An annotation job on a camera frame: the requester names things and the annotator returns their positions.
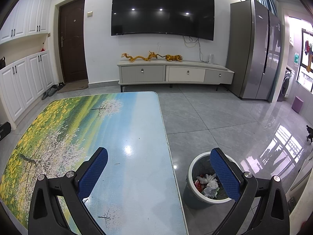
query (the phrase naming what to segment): refrigerator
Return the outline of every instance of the refrigerator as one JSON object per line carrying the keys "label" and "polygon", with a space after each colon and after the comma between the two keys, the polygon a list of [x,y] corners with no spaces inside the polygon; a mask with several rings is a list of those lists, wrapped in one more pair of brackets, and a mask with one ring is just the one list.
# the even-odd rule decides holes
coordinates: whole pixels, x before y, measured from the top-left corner
{"label": "refrigerator", "polygon": [[226,67],[234,71],[229,90],[242,99],[268,99],[281,54],[281,22],[257,0],[230,5]]}

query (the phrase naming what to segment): drawer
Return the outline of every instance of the drawer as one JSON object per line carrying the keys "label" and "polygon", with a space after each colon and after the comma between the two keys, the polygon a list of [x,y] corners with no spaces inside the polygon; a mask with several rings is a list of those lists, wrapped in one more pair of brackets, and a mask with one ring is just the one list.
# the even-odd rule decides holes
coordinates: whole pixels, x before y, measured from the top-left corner
{"label": "drawer", "polygon": [[204,82],[211,84],[231,84],[233,73],[228,71],[205,70]]}
{"label": "drawer", "polygon": [[123,66],[122,80],[123,83],[162,82],[163,65]]}
{"label": "drawer", "polygon": [[168,81],[203,82],[205,69],[168,67]]}

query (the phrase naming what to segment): front door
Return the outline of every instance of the front door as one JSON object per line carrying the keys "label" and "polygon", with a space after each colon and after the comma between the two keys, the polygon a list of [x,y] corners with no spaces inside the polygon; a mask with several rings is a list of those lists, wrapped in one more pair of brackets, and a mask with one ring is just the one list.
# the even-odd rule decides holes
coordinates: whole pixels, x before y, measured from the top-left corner
{"label": "front door", "polygon": [[75,0],[60,7],[59,48],[66,83],[88,79],[84,49],[84,5],[85,0]]}

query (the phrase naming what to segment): tile floor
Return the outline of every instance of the tile floor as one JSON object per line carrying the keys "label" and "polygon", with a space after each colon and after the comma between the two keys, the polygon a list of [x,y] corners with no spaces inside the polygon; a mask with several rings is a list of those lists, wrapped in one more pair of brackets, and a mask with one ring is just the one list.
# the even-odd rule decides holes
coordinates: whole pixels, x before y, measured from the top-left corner
{"label": "tile floor", "polygon": [[[154,91],[159,96],[167,137],[182,196],[187,169],[200,153],[220,147],[242,170],[259,178],[279,175],[287,191],[313,145],[306,141],[306,125],[287,102],[270,104],[240,100],[209,85],[134,85],[124,91]],[[0,142],[0,174],[20,137],[37,115],[55,99],[120,92],[119,86],[55,94],[40,101]],[[238,234],[246,231],[258,204],[255,199]],[[231,209],[234,201],[204,210],[189,209],[183,202],[190,235],[209,235]]]}

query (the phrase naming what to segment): landscape print tabletop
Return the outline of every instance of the landscape print tabletop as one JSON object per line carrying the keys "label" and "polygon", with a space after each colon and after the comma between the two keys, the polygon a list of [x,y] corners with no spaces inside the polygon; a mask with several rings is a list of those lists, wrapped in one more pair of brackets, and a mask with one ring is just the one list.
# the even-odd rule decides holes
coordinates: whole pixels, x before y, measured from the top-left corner
{"label": "landscape print tabletop", "polygon": [[[0,197],[27,228],[32,192],[76,170],[98,147],[108,163],[85,206],[109,234],[187,234],[160,105],[154,92],[80,96],[51,102],[13,150]],[[79,231],[62,197],[73,232]]]}

